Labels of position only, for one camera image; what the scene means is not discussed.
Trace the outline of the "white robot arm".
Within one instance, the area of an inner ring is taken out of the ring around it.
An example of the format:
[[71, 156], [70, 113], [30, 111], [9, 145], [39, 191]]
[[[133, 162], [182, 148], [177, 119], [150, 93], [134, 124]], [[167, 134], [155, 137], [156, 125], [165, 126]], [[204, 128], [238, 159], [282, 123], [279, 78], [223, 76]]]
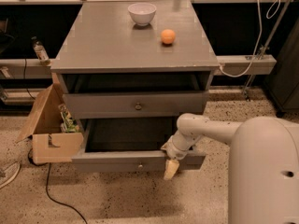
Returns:
[[162, 146], [165, 179], [202, 137], [230, 147], [228, 224], [299, 224], [299, 124], [274, 117], [244, 122], [183, 114]]

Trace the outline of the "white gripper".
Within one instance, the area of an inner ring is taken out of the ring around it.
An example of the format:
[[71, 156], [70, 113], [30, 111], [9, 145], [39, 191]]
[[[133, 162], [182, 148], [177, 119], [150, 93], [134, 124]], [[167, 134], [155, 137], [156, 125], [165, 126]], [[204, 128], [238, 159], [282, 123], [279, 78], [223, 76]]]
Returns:
[[164, 180], [170, 180], [174, 177], [179, 168], [179, 161], [186, 157], [189, 149], [201, 138], [201, 135], [193, 137], [176, 131], [161, 146], [161, 150], [165, 151], [167, 156], [171, 159], [165, 162]]

